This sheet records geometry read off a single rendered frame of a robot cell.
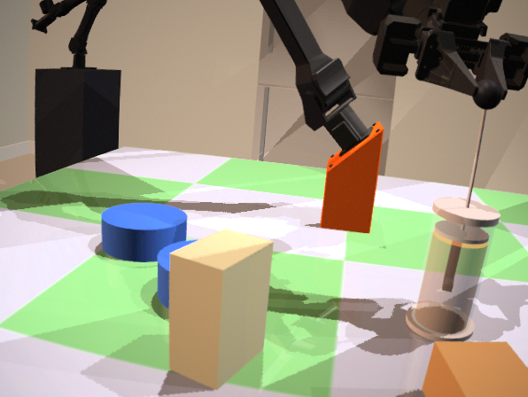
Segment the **glass coffee plunger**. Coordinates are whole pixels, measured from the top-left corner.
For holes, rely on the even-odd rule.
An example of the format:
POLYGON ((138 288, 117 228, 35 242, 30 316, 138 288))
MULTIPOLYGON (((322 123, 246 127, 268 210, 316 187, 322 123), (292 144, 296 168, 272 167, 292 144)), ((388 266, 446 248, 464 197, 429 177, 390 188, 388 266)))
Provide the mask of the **glass coffee plunger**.
POLYGON ((472 318, 500 213, 470 200, 486 109, 501 101, 500 86, 477 82, 473 100, 483 109, 476 155, 467 198, 442 197, 433 201, 433 216, 415 305, 406 314, 411 330, 432 341, 466 341, 473 335, 472 318))

